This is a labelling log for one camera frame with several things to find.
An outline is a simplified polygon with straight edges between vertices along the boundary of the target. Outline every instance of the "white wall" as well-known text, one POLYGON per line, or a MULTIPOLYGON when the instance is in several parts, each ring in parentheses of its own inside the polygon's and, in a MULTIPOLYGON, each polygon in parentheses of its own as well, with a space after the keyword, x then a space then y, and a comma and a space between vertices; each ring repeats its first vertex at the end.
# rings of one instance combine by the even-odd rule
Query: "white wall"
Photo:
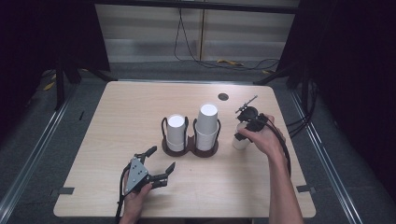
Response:
MULTIPOLYGON (((213 2, 297 7, 299 0, 213 2)), ((173 56, 179 21, 176 8, 97 5, 96 11, 112 63, 176 59, 173 56)), ((274 13, 182 9, 192 53, 203 60, 279 58, 293 18, 274 13)), ((177 55, 190 58, 181 30, 178 38, 177 55)))

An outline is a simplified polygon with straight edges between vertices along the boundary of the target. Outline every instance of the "paper cup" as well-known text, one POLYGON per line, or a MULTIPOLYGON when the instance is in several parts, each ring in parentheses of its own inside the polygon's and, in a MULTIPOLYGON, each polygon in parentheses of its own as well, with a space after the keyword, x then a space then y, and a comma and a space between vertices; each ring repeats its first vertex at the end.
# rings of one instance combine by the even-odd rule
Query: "paper cup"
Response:
POLYGON ((218 130, 218 108, 212 104, 201 106, 196 130, 203 135, 212 135, 218 130))
MULTIPOLYGON (((238 129, 246 128, 246 126, 247 126, 246 122, 239 123, 238 125, 236 125, 235 133, 238 133, 238 129)), ((250 144, 250 140, 248 140, 248 138, 239 141, 238 139, 235 138, 235 136, 233 137, 233 147, 238 150, 245 149, 249 144, 250 144)))
POLYGON ((217 129, 214 133, 212 134, 203 134, 196 131, 196 143, 195 146, 196 148, 202 150, 202 151, 208 151, 210 150, 216 143, 216 137, 218 136, 218 129, 219 125, 216 125, 217 129))
POLYGON ((172 151, 182 151, 184 149, 184 143, 175 145, 166 140, 166 145, 168 145, 169 149, 172 151))
POLYGON ((186 129, 184 120, 185 118, 178 114, 169 116, 166 126, 167 142, 176 146, 184 143, 184 130, 186 129))

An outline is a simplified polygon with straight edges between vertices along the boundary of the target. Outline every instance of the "circular hole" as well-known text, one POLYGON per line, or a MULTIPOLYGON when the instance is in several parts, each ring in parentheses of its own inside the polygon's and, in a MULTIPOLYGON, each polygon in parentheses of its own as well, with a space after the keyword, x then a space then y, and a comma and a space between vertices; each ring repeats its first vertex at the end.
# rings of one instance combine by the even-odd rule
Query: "circular hole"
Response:
POLYGON ((227 101, 229 99, 226 93, 220 93, 218 97, 221 101, 227 101))

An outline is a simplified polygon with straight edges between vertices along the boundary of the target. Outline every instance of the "black cable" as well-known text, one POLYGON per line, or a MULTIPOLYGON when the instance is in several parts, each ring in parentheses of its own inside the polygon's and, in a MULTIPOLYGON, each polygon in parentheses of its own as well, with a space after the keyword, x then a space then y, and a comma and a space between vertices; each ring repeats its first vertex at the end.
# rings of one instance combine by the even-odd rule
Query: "black cable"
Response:
POLYGON ((124 179, 124 176, 125 176, 126 172, 128 170, 130 170, 130 169, 131 169, 131 163, 129 162, 128 165, 125 166, 125 168, 123 169, 122 175, 121 175, 121 178, 120 178, 120 197, 119 197, 117 213, 116 213, 116 224, 120 223, 120 214, 121 214, 121 208, 123 206, 123 201, 124 201, 124 198, 129 194, 129 193, 127 193, 125 195, 122 194, 122 192, 123 192, 123 190, 122 190, 122 186, 123 186, 122 182, 123 182, 123 179, 124 179))
POLYGON ((276 129, 275 124, 271 120, 269 120, 268 118, 266 118, 267 121, 265 121, 265 122, 263 120, 259 120, 259 119, 256 119, 256 118, 249 118, 249 119, 257 121, 257 122, 263 124, 264 126, 267 126, 275 134, 277 140, 279 141, 280 145, 282 146, 283 153, 285 154, 285 158, 286 158, 286 161, 287 161, 289 176, 291 176, 291 161, 290 161, 289 150, 288 150, 288 147, 286 146, 285 141, 282 138, 281 133, 276 129))
POLYGON ((196 62, 199 65, 205 67, 205 68, 224 68, 224 69, 230 69, 230 70, 234 70, 234 71, 250 71, 250 70, 264 70, 264 69, 268 69, 271 67, 274 67, 275 65, 277 65, 279 63, 279 59, 264 59, 261 60, 258 64, 256 64, 256 66, 254 67, 230 67, 230 66, 221 66, 221 65, 217 65, 217 64, 213 64, 213 63, 206 63, 206 62, 202 62, 202 61, 198 61, 194 58, 194 56, 192 55, 191 49, 190 49, 190 44, 189 44, 189 40, 187 38, 187 34, 186 34, 186 29, 184 28, 184 22, 181 16, 181 8, 178 9, 178 14, 179 14, 179 21, 178 21, 178 26, 177 26, 177 36, 176 36, 176 40, 175 40, 175 46, 174 46, 174 55, 175 57, 182 62, 196 62), (192 57, 192 60, 182 60, 180 58, 177 57, 176 54, 176 50, 177 50, 177 41, 178 41, 178 34, 179 34, 179 30, 180 30, 180 25, 183 29, 183 33, 184 33, 184 38, 186 40, 186 44, 187 44, 187 48, 189 50, 190 56, 192 57), (262 64, 263 62, 268 62, 268 61, 275 61, 273 64, 266 66, 266 67, 262 67, 259 68, 260 64, 262 64))
POLYGON ((302 119, 299 119, 298 121, 295 121, 292 124, 288 125, 291 126, 293 124, 299 123, 300 121, 303 121, 303 123, 300 124, 297 128, 289 131, 290 138, 293 138, 295 135, 297 135, 309 123, 309 121, 312 119, 312 116, 314 114, 316 100, 318 97, 318 88, 314 85, 314 82, 312 80, 311 80, 311 97, 312 97, 312 103, 311 103, 312 105, 308 113, 302 119))
POLYGON ((280 132, 276 129, 275 124, 268 119, 268 121, 270 121, 270 123, 272 124, 269 125, 268 123, 265 123, 265 126, 267 126, 277 137, 277 139, 279 140, 280 145, 283 148, 283 153, 285 154, 285 158, 287 160, 287 165, 288 165, 288 170, 289 170, 289 176, 291 176, 291 162, 290 162, 290 154, 289 154, 289 150, 288 147, 286 146, 285 141, 282 138, 282 135, 280 134, 280 132))

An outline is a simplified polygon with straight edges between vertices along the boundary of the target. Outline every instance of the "gray floor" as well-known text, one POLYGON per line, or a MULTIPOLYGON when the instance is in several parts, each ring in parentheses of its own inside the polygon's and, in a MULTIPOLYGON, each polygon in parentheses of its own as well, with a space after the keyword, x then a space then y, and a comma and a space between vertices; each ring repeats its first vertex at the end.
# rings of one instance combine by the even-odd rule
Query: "gray floor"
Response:
MULTIPOLYGON (((254 66, 255 62, 245 62, 254 66)), ((218 68, 204 68, 195 62, 168 63, 113 63, 110 76, 124 79, 228 81, 251 83, 265 75, 260 70, 246 72, 218 68)), ((66 109, 57 130, 35 168, 8 223, 112 223, 112 217, 60 218, 53 215, 57 196, 54 189, 61 188, 88 129, 95 108, 106 83, 86 72, 66 109)), ((276 79, 271 86, 276 94, 286 123, 299 119, 286 79, 276 79)), ((32 149, 45 130, 55 107, 55 89, 37 90, 18 126, 3 142, 0 150, 0 197, 6 195, 15 177, 28 159, 32 149)), ((370 168, 350 146, 346 137, 337 130, 327 106, 320 100, 313 117, 317 131, 350 194, 362 223, 396 223, 396 206, 376 180, 370 168)), ((315 188, 312 194, 317 214, 306 223, 352 223, 341 206, 318 154, 307 135, 302 131, 292 139, 308 186, 315 188)), ((267 223, 267 218, 256 220, 267 223)))

